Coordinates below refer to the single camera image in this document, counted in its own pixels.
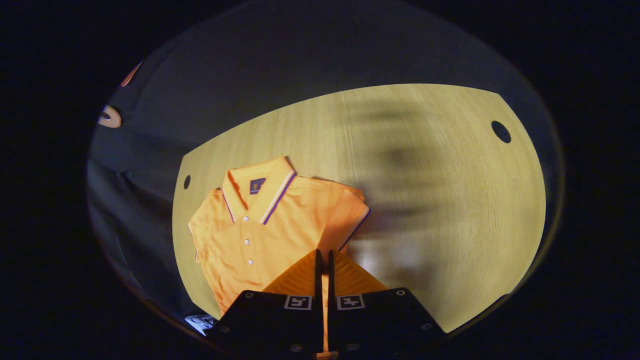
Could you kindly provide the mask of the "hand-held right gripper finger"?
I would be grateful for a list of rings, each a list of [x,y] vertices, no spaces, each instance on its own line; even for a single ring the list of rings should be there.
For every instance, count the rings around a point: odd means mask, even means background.
[[[446,339],[408,288],[386,287],[340,251],[327,275],[327,346],[339,359],[407,359]]]
[[[262,291],[240,292],[207,341],[234,360],[314,360],[324,347],[322,266],[313,250]]]

